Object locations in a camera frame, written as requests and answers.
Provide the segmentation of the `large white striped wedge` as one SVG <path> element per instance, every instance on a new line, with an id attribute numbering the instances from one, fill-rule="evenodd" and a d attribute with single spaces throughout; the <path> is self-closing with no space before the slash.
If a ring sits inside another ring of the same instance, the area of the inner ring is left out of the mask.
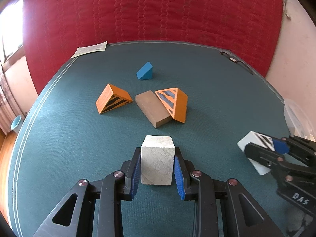
<path id="1" fill-rule="evenodd" d="M 272 138 L 263 135 L 254 131 L 250 131 L 248 134 L 246 134 L 238 143 L 237 146 L 241 149 L 242 152 L 244 152 L 245 147 L 248 143 L 254 143 L 261 147 L 264 147 L 270 151 L 275 151 L 274 144 L 272 141 Z M 261 175 L 265 175 L 269 173 L 271 170 L 267 166 L 260 165 L 258 162 L 248 159 L 253 167 L 256 169 L 256 171 Z"/>

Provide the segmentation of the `white striped small wedge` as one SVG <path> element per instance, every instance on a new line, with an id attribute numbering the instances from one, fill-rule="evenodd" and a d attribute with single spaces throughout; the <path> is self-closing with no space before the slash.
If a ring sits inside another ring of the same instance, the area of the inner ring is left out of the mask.
<path id="1" fill-rule="evenodd" d="M 170 136 L 146 135 L 141 145 L 141 183 L 170 186 L 175 145 Z"/>

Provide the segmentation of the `orange striped wedge block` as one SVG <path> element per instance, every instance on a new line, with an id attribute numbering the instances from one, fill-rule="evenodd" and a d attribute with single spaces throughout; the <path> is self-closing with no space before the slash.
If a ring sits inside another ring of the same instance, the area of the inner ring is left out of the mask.
<path id="1" fill-rule="evenodd" d="M 127 91 L 107 84 L 96 101 L 96 108 L 99 114 L 103 114 L 132 102 L 133 99 Z"/>

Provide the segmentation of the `orange blue-striped wedge block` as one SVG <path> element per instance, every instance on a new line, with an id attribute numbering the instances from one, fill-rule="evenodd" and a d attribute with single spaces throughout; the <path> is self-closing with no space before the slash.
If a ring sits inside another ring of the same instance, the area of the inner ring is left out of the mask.
<path id="1" fill-rule="evenodd" d="M 156 90 L 155 95 L 174 120 L 186 122 L 188 96 L 182 90 L 177 87 L 161 89 Z"/>

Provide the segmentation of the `clear plastic bowl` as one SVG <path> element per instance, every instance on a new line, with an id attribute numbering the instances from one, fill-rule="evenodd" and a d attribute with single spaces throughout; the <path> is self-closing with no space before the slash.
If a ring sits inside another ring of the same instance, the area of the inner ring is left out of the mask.
<path id="1" fill-rule="evenodd" d="M 315 142 L 315 129 L 306 113 L 295 101 L 284 100 L 284 118 L 291 135 Z"/>

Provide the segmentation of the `brown wooden wedge block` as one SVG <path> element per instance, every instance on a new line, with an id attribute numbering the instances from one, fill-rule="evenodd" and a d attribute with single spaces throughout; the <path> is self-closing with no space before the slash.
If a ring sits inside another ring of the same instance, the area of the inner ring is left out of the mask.
<path id="1" fill-rule="evenodd" d="M 136 95 L 135 102 L 154 128 L 172 121 L 171 115 L 151 90 Z"/>

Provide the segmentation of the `black eyeglasses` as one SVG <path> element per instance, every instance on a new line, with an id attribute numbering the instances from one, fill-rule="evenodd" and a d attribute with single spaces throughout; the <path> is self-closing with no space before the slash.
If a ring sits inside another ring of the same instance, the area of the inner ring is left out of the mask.
<path id="1" fill-rule="evenodd" d="M 228 54 L 228 53 L 226 53 L 224 51 L 220 51 L 220 54 L 223 55 L 224 57 L 228 58 L 228 60 L 230 60 L 231 62 L 233 62 L 235 64 L 238 64 L 238 65 L 244 66 L 251 75 L 254 75 L 252 69 L 246 63 L 244 63 L 243 61 L 238 60 L 235 57 L 232 57 L 230 54 Z"/>

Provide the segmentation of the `blue wedge block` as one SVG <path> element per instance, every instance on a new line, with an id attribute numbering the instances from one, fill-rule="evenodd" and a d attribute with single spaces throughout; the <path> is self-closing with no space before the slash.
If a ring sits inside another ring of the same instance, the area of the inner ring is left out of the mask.
<path id="1" fill-rule="evenodd" d="M 149 80 L 153 78 L 153 66 L 147 62 L 136 74 L 138 80 Z"/>

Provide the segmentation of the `light blue waste bin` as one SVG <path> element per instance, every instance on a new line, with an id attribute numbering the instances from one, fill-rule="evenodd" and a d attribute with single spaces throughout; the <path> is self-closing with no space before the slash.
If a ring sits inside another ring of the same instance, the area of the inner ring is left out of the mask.
<path id="1" fill-rule="evenodd" d="M 23 125 L 23 122 L 24 120 L 21 115 L 16 116 L 13 122 L 11 123 L 11 130 L 18 134 L 21 129 L 21 126 Z"/>

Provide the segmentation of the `patterned pink curtain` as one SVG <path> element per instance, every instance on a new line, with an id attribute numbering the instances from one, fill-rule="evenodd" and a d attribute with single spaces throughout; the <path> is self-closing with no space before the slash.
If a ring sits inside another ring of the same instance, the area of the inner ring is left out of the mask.
<path id="1" fill-rule="evenodd" d="M 14 119 L 18 115 L 20 115 L 22 119 L 25 117 L 11 93 L 2 68 L 0 74 L 0 85 L 0 126 L 3 133 L 7 135 L 11 131 L 11 124 Z"/>

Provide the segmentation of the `red quilted blanket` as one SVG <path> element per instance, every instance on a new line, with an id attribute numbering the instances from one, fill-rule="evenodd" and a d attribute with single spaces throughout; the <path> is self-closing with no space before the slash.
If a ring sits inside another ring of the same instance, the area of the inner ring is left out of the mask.
<path id="1" fill-rule="evenodd" d="M 283 0 L 23 0 L 23 46 L 40 93 L 77 48 L 182 41 L 228 49 L 266 75 Z"/>

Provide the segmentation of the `white paper sheet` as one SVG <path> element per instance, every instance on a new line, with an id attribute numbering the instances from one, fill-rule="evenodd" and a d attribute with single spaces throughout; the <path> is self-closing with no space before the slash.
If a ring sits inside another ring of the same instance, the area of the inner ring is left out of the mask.
<path id="1" fill-rule="evenodd" d="M 107 46 L 107 41 L 95 45 L 90 45 L 87 47 L 78 47 L 76 52 L 71 56 L 71 58 L 75 58 L 81 55 L 99 52 L 99 51 L 105 51 Z"/>

